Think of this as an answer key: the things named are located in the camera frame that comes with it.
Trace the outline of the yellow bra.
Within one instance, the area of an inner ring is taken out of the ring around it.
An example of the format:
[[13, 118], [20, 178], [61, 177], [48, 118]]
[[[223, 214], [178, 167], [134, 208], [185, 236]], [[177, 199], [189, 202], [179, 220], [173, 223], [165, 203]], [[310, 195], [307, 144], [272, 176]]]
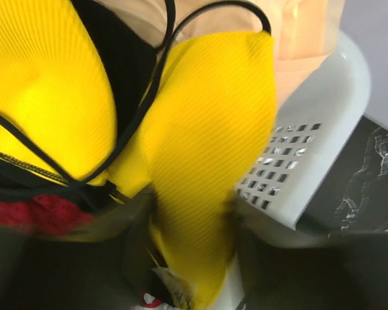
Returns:
[[129, 229], [124, 273], [137, 293], [180, 309], [209, 309], [235, 257], [234, 185], [275, 122], [274, 39], [217, 32], [174, 42], [158, 94], [107, 169], [96, 219], [61, 242], [100, 242]]

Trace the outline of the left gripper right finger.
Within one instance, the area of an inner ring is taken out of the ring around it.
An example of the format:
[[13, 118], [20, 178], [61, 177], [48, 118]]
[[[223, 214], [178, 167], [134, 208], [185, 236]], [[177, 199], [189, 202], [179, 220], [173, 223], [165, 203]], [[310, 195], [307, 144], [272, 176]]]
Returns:
[[282, 248], [260, 240], [236, 210], [243, 309], [388, 309], [388, 233]]

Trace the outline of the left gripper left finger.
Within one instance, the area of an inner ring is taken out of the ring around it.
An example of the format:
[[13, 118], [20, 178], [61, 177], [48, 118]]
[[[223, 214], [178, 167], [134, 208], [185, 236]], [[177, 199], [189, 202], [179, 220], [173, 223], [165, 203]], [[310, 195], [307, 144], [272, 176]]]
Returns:
[[130, 309], [122, 275], [128, 231], [102, 242], [59, 242], [0, 227], [0, 309]]

